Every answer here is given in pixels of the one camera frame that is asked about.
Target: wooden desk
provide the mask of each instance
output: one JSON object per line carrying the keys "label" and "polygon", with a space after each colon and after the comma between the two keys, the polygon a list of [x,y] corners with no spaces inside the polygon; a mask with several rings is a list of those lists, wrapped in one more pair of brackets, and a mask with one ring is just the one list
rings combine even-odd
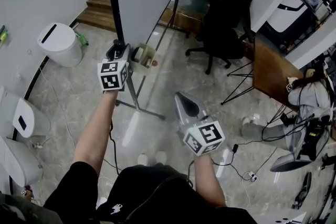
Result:
{"label": "wooden desk", "polygon": [[286,86],[289,77],[303,78],[303,73],[299,69],[266,44],[256,41],[253,73],[253,88],[291,107],[288,103]]}

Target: black shirt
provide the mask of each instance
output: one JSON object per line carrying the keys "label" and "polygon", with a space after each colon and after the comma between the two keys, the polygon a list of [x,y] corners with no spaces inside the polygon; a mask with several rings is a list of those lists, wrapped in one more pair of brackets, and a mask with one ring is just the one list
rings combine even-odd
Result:
{"label": "black shirt", "polygon": [[72,164],[44,207],[64,223],[253,223],[247,211],[211,207],[186,177],[170,166],[124,169],[107,202],[96,210],[98,176],[88,164]]}

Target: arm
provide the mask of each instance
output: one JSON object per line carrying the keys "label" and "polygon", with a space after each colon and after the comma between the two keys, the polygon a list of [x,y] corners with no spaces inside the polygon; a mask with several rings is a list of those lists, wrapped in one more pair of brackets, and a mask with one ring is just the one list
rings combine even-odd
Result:
{"label": "arm", "polygon": [[196,192],[215,208],[224,207],[225,197],[209,154],[195,156]]}
{"label": "arm", "polygon": [[109,139],[110,124],[118,91],[106,91],[76,146],[72,163],[84,162],[100,174]]}

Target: chair leg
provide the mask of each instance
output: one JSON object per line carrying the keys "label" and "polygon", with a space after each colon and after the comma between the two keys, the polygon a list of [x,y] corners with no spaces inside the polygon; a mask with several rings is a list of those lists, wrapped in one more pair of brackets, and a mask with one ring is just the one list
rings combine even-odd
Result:
{"label": "chair leg", "polygon": [[226,68],[226,69],[229,69],[229,68],[230,68],[230,66],[231,66],[231,63],[230,63],[230,61],[229,61],[229,60],[227,60],[227,59],[223,59],[223,60],[226,62],[225,68]]}
{"label": "chair leg", "polygon": [[205,71],[205,73],[207,75],[210,74],[211,72],[211,67],[212,67],[212,60],[214,59],[214,57],[212,55],[209,55],[209,63],[208,63],[208,69]]}
{"label": "chair leg", "polygon": [[186,55],[186,56],[189,56],[191,51],[205,51],[205,48],[202,47],[202,48],[188,49],[188,50],[185,52],[185,55]]}

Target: black office chair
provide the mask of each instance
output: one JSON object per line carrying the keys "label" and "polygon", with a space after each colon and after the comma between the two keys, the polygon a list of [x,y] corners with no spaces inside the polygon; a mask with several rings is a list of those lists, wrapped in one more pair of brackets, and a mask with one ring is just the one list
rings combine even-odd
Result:
{"label": "black office chair", "polygon": [[[197,35],[199,41],[203,41],[202,48],[188,49],[186,56],[191,51],[203,51],[209,54],[206,74],[210,74],[214,57],[224,60],[226,68],[231,66],[228,59],[241,59],[244,56],[242,41],[246,38],[254,41],[254,33],[250,30],[249,6],[251,0],[214,0],[208,13],[204,16],[200,32]],[[243,20],[245,33],[238,38],[236,31],[239,21]]]}

